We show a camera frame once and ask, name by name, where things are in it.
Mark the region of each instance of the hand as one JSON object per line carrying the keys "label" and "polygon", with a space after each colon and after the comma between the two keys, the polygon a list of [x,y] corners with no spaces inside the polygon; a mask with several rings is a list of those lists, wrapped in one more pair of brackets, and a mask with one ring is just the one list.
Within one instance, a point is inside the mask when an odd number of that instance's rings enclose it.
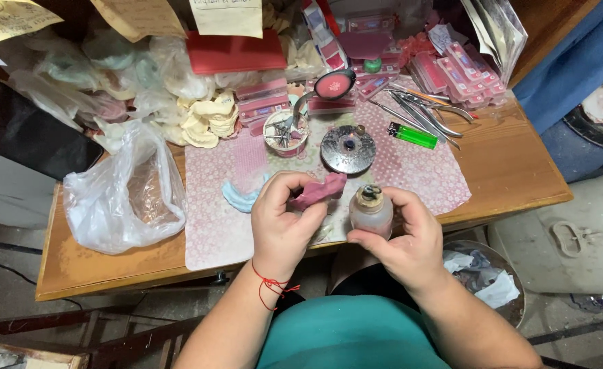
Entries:
{"label": "hand", "polygon": [[443,228],[415,193],[384,187],[383,193],[401,207],[406,235],[386,241],[381,236],[355,229],[347,241],[360,244],[376,256],[388,273],[412,295],[442,287],[452,278],[443,267]]}
{"label": "hand", "polygon": [[265,278],[280,282],[290,279],[326,216],[326,202],[311,205],[301,216],[286,213],[290,191],[310,182],[317,180],[306,173],[277,172],[265,183],[252,207],[252,264]]}

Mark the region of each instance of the pink wax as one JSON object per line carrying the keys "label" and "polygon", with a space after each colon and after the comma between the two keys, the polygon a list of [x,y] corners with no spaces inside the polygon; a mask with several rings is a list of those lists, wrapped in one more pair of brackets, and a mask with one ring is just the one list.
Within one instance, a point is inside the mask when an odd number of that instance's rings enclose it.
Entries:
{"label": "pink wax", "polygon": [[320,97],[336,98],[351,88],[351,79],[342,73],[328,74],[315,83],[315,92]]}

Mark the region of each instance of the teal shirt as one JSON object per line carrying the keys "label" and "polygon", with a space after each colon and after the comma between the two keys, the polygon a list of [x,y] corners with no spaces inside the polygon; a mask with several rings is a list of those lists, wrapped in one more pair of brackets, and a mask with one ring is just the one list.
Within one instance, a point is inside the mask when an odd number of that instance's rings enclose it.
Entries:
{"label": "teal shirt", "polygon": [[380,296],[327,296],[281,313],[257,369],[449,369],[420,314]]}

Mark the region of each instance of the smartphone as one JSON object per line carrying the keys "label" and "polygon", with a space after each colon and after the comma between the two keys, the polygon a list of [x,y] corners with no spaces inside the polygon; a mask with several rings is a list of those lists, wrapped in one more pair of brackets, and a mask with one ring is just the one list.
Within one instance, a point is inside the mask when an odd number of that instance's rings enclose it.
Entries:
{"label": "smartphone", "polygon": [[0,81],[0,155],[56,180],[85,172],[103,147]]}

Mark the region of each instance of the red string bracelet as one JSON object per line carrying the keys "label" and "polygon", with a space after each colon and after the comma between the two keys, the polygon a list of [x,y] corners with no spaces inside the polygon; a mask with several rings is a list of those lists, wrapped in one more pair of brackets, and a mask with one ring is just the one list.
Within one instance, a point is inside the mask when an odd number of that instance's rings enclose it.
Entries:
{"label": "red string bracelet", "polygon": [[[269,288],[270,291],[272,291],[275,294],[281,296],[282,299],[286,298],[283,295],[284,292],[296,291],[296,290],[299,289],[299,286],[300,286],[299,284],[297,286],[295,286],[295,287],[291,287],[291,288],[286,289],[286,288],[283,288],[283,286],[285,286],[286,284],[288,284],[289,281],[279,282],[279,281],[276,281],[276,280],[273,280],[273,279],[267,279],[264,276],[258,274],[258,272],[256,271],[256,267],[254,266],[254,262],[253,261],[252,261],[252,269],[254,269],[254,273],[256,273],[256,275],[263,280],[263,281],[261,281],[261,284],[258,286],[258,298],[261,299],[261,302],[263,303],[263,306],[267,310],[269,310],[269,311],[275,311],[275,310],[277,310],[277,308],[275,307],[275,308],[271,309],[271,308],[269,308],[269,306],[267,306],[267,304],[265,303],[265,301],[263,301],[263,296],[261,296],[261,293],[260,293],[260,289],[263,287],[263,285],[265,285],[265,287]],[[272,286],[279,287],[281,289],[281,292],[275,291],[274,288],[272,288]]]}

